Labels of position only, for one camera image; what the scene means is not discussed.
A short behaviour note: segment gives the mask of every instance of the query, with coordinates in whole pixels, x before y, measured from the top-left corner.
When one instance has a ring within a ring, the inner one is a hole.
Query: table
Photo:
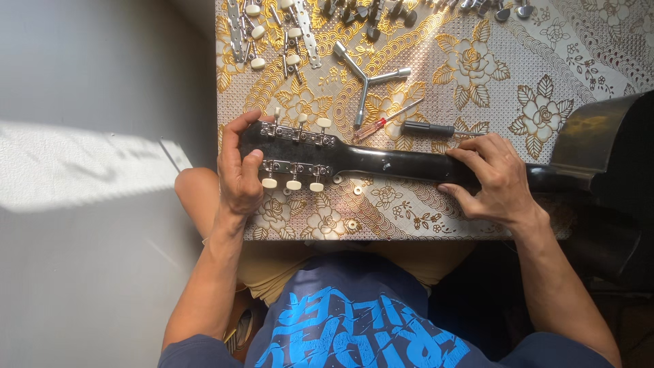
[[[370,0],[360,1],[367,5]],[[429,5],[409,2],[418,22],[405,28],[382,17],[381,37],[366,40],[367,25],[344,26],[338,14],[327,21],[317,0],[305,0],[318,43],[322,67],[311,69],[303,53],[297,78],[284,79],[278,53],[283,31],[264,0],[256,21],[266,35],[256,42],[267,60],[262,71],[233,62],[227,6],[216,0],[216,87],[218,143],[223,124],[259,107],[271,115],[282,108],[282,124],[297,126],[299,113],[309,115],[318,132],[319,117],[332,119],[328,133],[351,143],[351,124],[358,108],[361,83],[332,54],[338,40],[368,75],[410,66],[404,81],[373,85],[366,101],[366,122],[386,117],[424,97],[416,108],[367,139],[365,146],[443,153],[462,137],[433,139],[403,136],[405,119],[454,125],[457,130],[498,132],[509,138],[526,162],[546,164],[557,131],[580,105],[654,88],[654,1],[534,0],[529,19],[515,15],[518,4],[505,3],[513,14],[504,23],[466,14],[459,7],[435,12]],[[393,1],[387,1],[389,8]],[[489,240],[510,237],[500,225],[465,218],[452,197],[432,183],[352,174],[324,192],[305,184],[285,195],[282,185],[266,191],[264,204],[246,228],[247,240]],[[574,213],[540,200],[551,214],[558,238],[570,234]]]

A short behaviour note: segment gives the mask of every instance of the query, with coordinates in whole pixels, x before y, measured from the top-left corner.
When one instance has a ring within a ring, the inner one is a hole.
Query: beige shorts
[[[326,251],[352,249],[376,253],[412,274],[429,295],[431,285],[450,273],[472,252],[475,242],[372,242],[359,246],[352,242],[243,242],[237,271],[238,280],[250,288],[252,296],[267,305],[277,300],[287,281]]]

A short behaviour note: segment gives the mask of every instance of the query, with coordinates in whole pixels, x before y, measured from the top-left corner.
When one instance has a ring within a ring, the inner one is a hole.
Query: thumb
[[[249,155],[243,157],[241,165],[241,180],[245,185],[259,182],[259,166],[264,161],[264,153],[260,149],[255,149]]]
[[[475,210],[479,206],[479,201],[470,195],[470,193],[464,189],[464,187],[448,183],[439,184],[437,189],[443,193],[449,193],[454,198],[456,198],[466,216],[470,217],[471,219],[476,217],[477,214]]]

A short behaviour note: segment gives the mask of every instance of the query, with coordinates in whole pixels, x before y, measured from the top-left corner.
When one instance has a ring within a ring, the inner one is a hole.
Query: y-shaped socket wrench
[[[369,77],[364,73],[364,71],[361,70],[361,68],[359,68],[359,65],[357,65],[354,60],[352,60],[350,55],[347,53],[347,49],[345,46],[343,46],[341,41],[336,41],[336,44],[334,45],[334,53],[340,58],[343,58],[345,63],[349,65],[350,68],[352,68],[352,71],[354,71],[364,83],[364,88],[361,93],[361,101],[359,102],[359,112],[356,113],[356,118],[354,119],[354,130],[356,131],[361,128],[361,124],[364,121],[364,109],[366,108],[366,95],[368,95],[368,85],[371,83],[385,82],[393,78],[406,78],[411,75],[411,68],[403,67],[392,73]]]

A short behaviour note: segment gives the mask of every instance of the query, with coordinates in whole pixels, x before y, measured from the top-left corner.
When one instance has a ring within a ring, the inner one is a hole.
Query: navy shirt
[[[315,257],[270,306],[245,367],[613,367],[586,346],[552,333],[531,334],[502,361],[491,362],[426,315],[426,291],[394,263],[368,253]],[[159,367],[243,364],[222,341],[196,335],[170,344]]]

